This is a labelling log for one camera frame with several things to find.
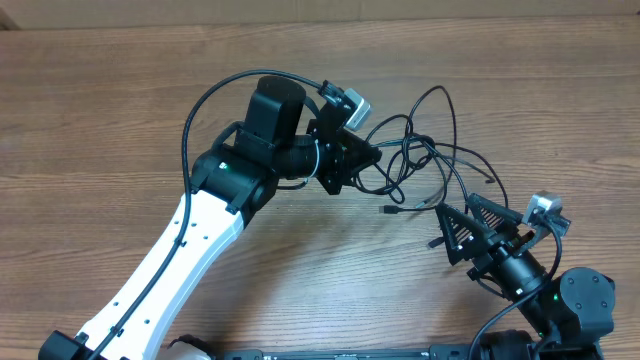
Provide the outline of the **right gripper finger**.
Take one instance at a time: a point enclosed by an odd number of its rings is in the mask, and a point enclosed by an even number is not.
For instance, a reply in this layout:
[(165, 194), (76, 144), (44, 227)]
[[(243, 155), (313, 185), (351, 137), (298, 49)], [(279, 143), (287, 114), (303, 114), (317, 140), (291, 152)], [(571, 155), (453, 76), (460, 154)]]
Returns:
[(478, 194), (472, 193), (466, 202), (471, 210), (472, 219), (467, 229), (472, 233), (517, 233), (523, 215), (514, 210), (492, 202)]
[(493, 230), (486, 223), (445, 203), (436, 206), (436, 215), (451, 265), (488, 253)]

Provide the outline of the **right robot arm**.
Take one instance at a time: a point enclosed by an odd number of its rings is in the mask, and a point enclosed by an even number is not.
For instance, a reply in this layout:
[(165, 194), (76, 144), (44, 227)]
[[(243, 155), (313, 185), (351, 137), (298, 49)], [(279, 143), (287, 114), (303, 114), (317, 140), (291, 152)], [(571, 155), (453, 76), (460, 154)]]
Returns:
[(463, 213), (441, 203), (436, 215), (442, 232), (432, 241), (444, 245), (451, 264), (469, 261), (468, 277), (509, 301), (535, 330), (491, 332), (504, 312), (494, 315), (465, 346), (470, 359), (600, 359), (599, 341), (614, 329), (614, 281), (587, 267), (563, 274), (553, 263), (545, 268), (532, 248), (546, 237), (560, 245), (571, 222), (562, 214), (561, 198), (541, 191), (524, 213), (477, 194)]

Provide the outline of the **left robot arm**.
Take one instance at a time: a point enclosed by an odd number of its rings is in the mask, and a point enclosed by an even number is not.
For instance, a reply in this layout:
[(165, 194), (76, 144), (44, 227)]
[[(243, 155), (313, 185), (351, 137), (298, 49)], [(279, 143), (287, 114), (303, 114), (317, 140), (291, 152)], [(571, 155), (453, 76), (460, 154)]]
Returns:
[(330, 195), (381, 157), (356, 136), (370, 103), (352, 88), (277, 70), (258, 83), (246, 117), (196, 161), (181, 140), (184, 193), (170, 224), (114, 298), (78, 333), (54, 331), (41, 359), (153, 359), (214, 261), (246, 229), (282, 179), (317, 179)]

